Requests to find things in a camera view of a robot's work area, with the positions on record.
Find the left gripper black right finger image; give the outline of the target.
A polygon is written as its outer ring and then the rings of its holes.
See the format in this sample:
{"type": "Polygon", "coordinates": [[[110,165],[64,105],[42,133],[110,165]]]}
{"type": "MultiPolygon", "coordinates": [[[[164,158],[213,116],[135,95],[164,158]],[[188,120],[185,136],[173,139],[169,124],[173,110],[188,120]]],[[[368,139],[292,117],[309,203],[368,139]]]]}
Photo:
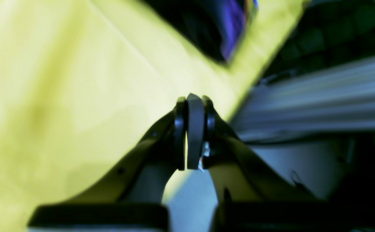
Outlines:
{"type": "Polygon", "coordinates": [[[207,96],[187,97],[187,140],[188,169],[202,163],[216,191],[211,232],[375,232],[375,201],[323,201],[286,182],[207,96]]]}

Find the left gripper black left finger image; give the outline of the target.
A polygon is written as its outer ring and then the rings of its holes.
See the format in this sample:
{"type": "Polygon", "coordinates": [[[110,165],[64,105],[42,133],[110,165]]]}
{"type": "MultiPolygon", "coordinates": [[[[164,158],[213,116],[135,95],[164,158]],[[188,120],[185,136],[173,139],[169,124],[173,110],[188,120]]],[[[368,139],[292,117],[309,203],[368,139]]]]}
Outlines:
{"type": "Polygon", "coordinates": [[[101,179],[57,204],[37,207],[29,230],[168,230],[165,186],[184,170],[186,99],[154,123],[101,179]]]}

